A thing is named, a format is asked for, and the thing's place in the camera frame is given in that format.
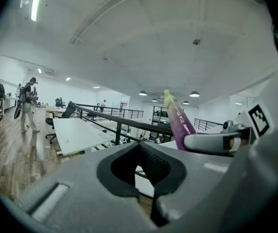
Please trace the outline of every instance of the chair leg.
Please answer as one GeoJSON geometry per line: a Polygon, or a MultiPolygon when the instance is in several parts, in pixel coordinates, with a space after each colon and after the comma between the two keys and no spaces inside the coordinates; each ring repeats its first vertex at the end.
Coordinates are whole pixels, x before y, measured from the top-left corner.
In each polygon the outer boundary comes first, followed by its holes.
{"type": "Polygon", "coordinates": [[[50,144],[52,144],[52,140],[53,140],[55,137],[57,137],[56,134],[55,134],[55,135],[53,136],[53,138],[50,140],[50,144]]]}
{"type": "Polygon", "coordinates": [[[45,136],[45,138],[47,138],[47,136],[52,136],[52,135],[56,135],[55,133],[53,133],[53,134],[47,134],[46,136],[45,136]]]}

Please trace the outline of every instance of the plastic bottle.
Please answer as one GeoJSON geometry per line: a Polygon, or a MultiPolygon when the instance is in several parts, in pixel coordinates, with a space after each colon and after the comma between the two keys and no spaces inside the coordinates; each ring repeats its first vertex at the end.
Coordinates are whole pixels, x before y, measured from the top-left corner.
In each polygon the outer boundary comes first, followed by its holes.
{"type": "Polygon", "coordinates": [[[179,150],[190,151],[184,147],[184,136],[188,134],[196,134],[196,131],[178,103],[177,99],[172,94],[170,94],[169,90],[165,90],[164,95],[164,104],[167,108],[170,127],[173,131],[177,147],[179,150]]]}

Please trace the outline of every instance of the black railing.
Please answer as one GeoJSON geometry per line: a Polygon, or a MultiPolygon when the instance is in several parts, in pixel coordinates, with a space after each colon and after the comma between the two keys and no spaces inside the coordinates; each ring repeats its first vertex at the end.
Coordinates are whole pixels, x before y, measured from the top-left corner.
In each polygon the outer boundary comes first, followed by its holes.
{"type": "Polygon", "coordinates": [[[206,121],[206,120],[202,120],[202,119],[198,119],[198,118],[195,118],[195,120],[194,120],[194,127],[201,131],[209,130],[218,125],[223,125],[223,124],[218,123],[218,122],[210,122],[210,121],[206,121]]]}
{"type": "Polygon", "coordinates": [[[88,105],[88,104],[75,104],[77,106],[85,107],[90,110],[94,110],[96,112],[101,112],[102,114],[95,115],[90,112],[81,111],[78,110],[76,113],[81,113],[80,116],[87,117],[89,119],[92,119],[93,121],[103,121],[107,120],[104,117],[104,114],[126,118],[126,119],[135,119],[135,118],[142,118],[143,117],[143,111],[138,110],[128,110],[128,109],[122,109],[122,108],[113,108],[113,107],[101,107],[101,106],[95,106],[95,105],[88,105]]]}
{"type": "Polygon", "coordinates": [[[165,135],[169,135],[169,136],[173,135],[172,130],[170,128],[162,128],[162,127],[159,127],[159,126],[156,126],[156,125],[151,125],[151,124],[147,124],[147,123],[140,123],[140,122],[137,122],[137,121],[134,121],[134,120],[124,118],[124,117],[114,116],[114,115],[111,115],[111,114],[103,113],[103,112],[100,112],[98,110],[91,110],[91,109],[86,108],[87,106],[83,107],[83,106],[80,106],[79,104],[76,104],[75,106],[76,106],[76,109],[77,109],[75,114],[77,115],[78,118],[83,119],[85,121],[90,121],[90,122],[98,125],[99,127],[104,128],[105,130],[108,130],[108,131],[111,131],[111,132],[115,133],[116,134],[115,142],[114,142],[115,145],[120,144],[121,136],[126,137],[126,139],[128,139],[128,140],[140,141],[139,139],[137,139],[135,137],[132,137],[130,135],[126,135],[126,134],[121,133],[122,124],[123,125],[128,125],[130,127],[134,127],[134,128],[137,128],[137,129],[147,130],[147,131],[150,131],[150,132],[161,133],[161,134],[165,134],[165,135]],[[110,129],[109,127],[101,125],[98,121],[93,119],[95,117],[102,117],[106,120],[117,122],[116,130],[110,129]]]}

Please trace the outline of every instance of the white desk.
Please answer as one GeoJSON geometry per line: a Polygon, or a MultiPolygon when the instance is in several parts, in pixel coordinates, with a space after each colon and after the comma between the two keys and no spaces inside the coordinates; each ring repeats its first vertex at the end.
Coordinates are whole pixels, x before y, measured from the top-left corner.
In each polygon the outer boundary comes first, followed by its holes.
{"type": "Polygon", "coordinates": [[[57,113],[64,113],[66,111],[65,108],[56,107],[56,106],[47,106],[45,110],[46,112],[57,112],[57,113]]]}
{"type": "Polygon", "coordinates": [[[18,100],[18,98],[16,98],[16,97],[5,97],[5,100],[4,100],[4,110],[7,110],[7,109],[10,109],[10,108],[12,108],[12,107],[14,107],[15,106],[15,102],[14,101],[16,101],[16,100],[18,100]]]}
{"type": "Polygon", "coordinates": [[[54,118],[53,125],[61,150],[58,154],[68,155],[83,150],[91,151],[92,147],[115,139],[115,134],[112,132],[106,133],[109,138],[100,137],[99,134],[104,134],[102,131],[78,118],[54,118]]]}

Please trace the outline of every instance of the wooden floor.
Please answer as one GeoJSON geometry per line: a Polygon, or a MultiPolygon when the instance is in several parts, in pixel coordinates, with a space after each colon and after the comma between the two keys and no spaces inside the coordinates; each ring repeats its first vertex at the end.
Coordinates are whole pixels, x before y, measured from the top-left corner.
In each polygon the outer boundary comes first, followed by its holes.
{"type": "MultiPolygon", "coordinates": [[[[34,122],[41,130],[33,133],[29,128],[24,134],[20,130],[20,117],[14,119],[15,108],[7,111],[0,121],[0,193],[15,200],[32,182],[52,172],[61,163],[77,154],[57,155],[60,151],[56,138],[49,143],[46,134],[54,133],[45,123],[45,109],[37,109],[34,122]]],[[[152,200],[141,196],[140,204],[149,215],[152,200]]]]}

